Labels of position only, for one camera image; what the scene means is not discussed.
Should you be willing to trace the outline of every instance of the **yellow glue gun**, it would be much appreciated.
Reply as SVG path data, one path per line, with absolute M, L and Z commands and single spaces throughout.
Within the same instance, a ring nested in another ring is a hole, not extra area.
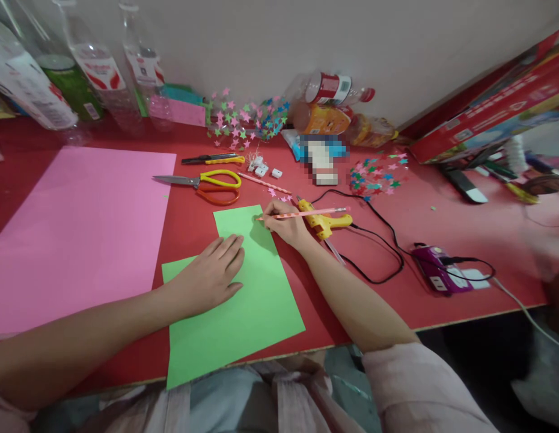
M 302 212 L 314 210 L 314 206 L 309 202 L 298 197 L 298 209 Z M 347 227 L 353 223 L 351 215 L 345 214 L 339 218 L 331 218 L 324 215 L 308 215 L 304 217 L 312 229 L 316 231 L 316 235 L 321 240 L 328 239 L 332 235 L 332 229 L 339 227 Z

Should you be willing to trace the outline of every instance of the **white cord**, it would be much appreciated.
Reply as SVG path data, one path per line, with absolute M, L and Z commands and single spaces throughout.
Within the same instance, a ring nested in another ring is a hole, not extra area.
M 493 281 L 496 282 L 496 284 L 500 287 L 500 289 L 502 289 L 504 291 L 504 293 L 506 293 L 509 297 L 511 297 L 513 300 L 516 301 L 516 303 L 520 306 L 520 308 L 522 309 L 522 311 L 524 312 L 524 314 L 526 315 L 526 317 L 528 318 L 528 320 L 530 321 L 530 323 L 532 323 L 534 325 L 534 328 L 536 328 L 537 330 L 539 330 L 542 334 L 544 334 L 546 336 L 546 338 L 548 338 L 552 343 L 556 344 L 559 347 L 559 342 L 556 341 L 553 337 L 551 337 L 545 330 L 543 330 L 539 324 L 537 324 L 534 319 L 532 318 L 532 316 L 530 316 L 530 313 L 528 313 L 528 310 L 526 309 L 526 307 L 524 307 L 524 304 L 522 304 L 520 302 L 520 300 L 515 297 L 512 293 L 510 293 L 510 291 L 508 289 L 506 289 L 502 283 L 500 283 L 498 281 L 498 279 L 496 277 L 494 277 L 492 279 Z

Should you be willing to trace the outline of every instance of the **pink pencil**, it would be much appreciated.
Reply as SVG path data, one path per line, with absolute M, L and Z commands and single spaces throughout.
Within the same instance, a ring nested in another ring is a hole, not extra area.
M 280 218 L 291 218 L 291 217 L 307 217 L 308 215 L 320 215 L 321 213 L 332 213 L 332 212 L 350 212 L 351 207 L 330 207 L 329 209 L 317 209 L 308 210 L 306 212 L 293 212 L 284 213 L 282 215 L 273 215 L 273 217 L 278 220 Z M 256 218 L 256 221 L 263 221 L 263 218 Z
M 264 182 L 263 180 L 260 180 L 260 179 L 258 179 L 258 178 L 256 178 L 256 177 L 248 176 L 247 174 L 243 174 L 243 173 L 241 173 L 241 172 L 239 172 L 239 171 L 238 171 L 237 173 L 238 173 L 241 177 L 244 177 L 244 178 L 249 179 L 249 180 L 253 180 L 254 182 L 257 182 L 257 183 L 260 183 L 260 184 L 262 184 L 262 185 L 265 185 L 265 186 L 268 187 L 268 188 L 276 189 L 276 190 L 278 190 L 279 192 L 283 192 L 283 193 L 285 193 L 285 194 L 291 194 L 291 192 L 288 191 L 287 189 L 280 188 L 279 186 L 272 185 L 271 183 Z

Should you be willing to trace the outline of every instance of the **purple device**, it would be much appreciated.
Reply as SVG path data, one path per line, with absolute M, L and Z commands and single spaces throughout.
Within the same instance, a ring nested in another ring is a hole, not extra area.
M 450 257 L 442 248 L 423 244 L 415 245 L 416 247 L 412 250 L 412 254 L 416 258 L 424 277 L 429 281 L 434 290 L 444 295 L 474 290 L 469 281 L 456 277 L 456 275 L 464 277 L 458 266 L 455 264 L 445 265 L 442 263 L 443 257 Z

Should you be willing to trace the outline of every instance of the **yellow scissors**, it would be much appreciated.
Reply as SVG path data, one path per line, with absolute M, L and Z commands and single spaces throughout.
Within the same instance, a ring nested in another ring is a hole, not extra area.
M 224 174 L 226 176 L 232 177 L 236 183 L 228 183 L 222 180 L 214 179 L 212 176 L 217 174 Z M 196 193 L 205 198 L 207 201 L 213 204 L 218 204 L 220 206 L 228 206 L 233 204 L 239 198 L 239 187 L 242 186 L 242 179 L 233 171 L 230 170 L 213 170 L 207 173 L 201 173 L 198 177 L 185 177 L 185 176 L 153 176 L 157 180 L 167 183 L 175 183 L 177 185 L 191 185 L 195 188 Z M 201 187 L 201 182 L 209 182 L 216 186 L 211 186 L 208 188 Z M 217 200 L 212 197 L 210 192 L 233 192 L 234 198 L 231 200 Z

